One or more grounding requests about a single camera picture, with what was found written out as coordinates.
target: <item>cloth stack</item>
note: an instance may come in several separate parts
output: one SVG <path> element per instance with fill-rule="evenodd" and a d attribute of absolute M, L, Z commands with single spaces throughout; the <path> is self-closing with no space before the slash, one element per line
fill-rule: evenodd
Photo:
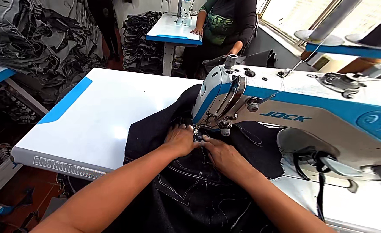
<path fill-rule="evenodd" d="M 127 19 L 123 22 L 124 70 L 162 74 L 163 42 L 146 40 L 146 34 L 161 16 L 160 12 L 154 11 L 127 16 Z"/>
<path fill-rule="evenodd" d="M 102 56 L 84 0 L 0 0 L 0 66 L 31 77 L 22 82 L 46 108 Z"/>

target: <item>woman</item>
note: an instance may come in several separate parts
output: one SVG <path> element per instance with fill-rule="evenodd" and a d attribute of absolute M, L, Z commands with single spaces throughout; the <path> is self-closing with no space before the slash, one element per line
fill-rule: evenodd
<path fill-rule="evenodd" d="M 186 47 L 183 68 L 193 78 L 204 60 L 228 54 L 239 54 L 249 43 L 257 20 L 256 0 L 207 0 L 200 8 L 196 28 L 203 45 Z"/>
<path fill-rule="evenodd" d="M 213 165 L 244 188 L 281 233 L 335 232 L 273 185 L 233 146 L 206 135 L 203 139 L 193 142 L 192 126 L 176 125 L 159 148 L 90 183 L 32 232 L 103 231 L 172 160 L 199 146 L 209 150 Z"/>

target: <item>floor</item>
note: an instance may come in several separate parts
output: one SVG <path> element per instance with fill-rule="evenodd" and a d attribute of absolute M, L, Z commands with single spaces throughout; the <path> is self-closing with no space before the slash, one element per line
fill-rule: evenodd
<path fill-rule="evenodd" d="M 107 67 L 113 70 L 122 70 L 123 56 L 121 52 L 120 34 L 118 29 L 116 36 L 119 44 L 119 54 L 121 60 L 114 59 L 108 61 Z M 103 40 L 103 54 L 110 54 L 106 42 Z M 32 204 L 22 205 L 5 216 L 0 216 L 0 233 L 11 233 L 21 227 L 24 220 L 30 213 L 36 213 L 38 217 L 32 218 L 26 227 L 29 230 L 34 228 L 42 219 L 52 197 L 59 197 L 63 194 L 57 182 L 57 173 L 34 167 L 23 166 L 12 179 L 0 190 L 0 203 L 8 206 L 15 206 L 26 196 L 28 190 L 33 189 Z"/>

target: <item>industrial sewing machine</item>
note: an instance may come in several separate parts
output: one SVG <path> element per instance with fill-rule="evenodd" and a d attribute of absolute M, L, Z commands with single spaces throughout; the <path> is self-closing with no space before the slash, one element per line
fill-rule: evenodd
<path fill-rule="evenodd" d="M 343 181 L 373 179 L 363 168 L 381 165 L 381 80 L 304 71 L 282 78 L 285 70 L 236 58 L 207 75 L 192 110 L 196 128 L 227 136 L 242 121 L 284 126 L 278 144 L 297 172 L 319 172 L 320 163 Z"/>
<path fill-rule="evenodd" d="M 176 25 L 192 26 L 192 19 L 189 17 L 192 12 L 193 0 L 179 0 L 177 4 L 177 21 Z"/>

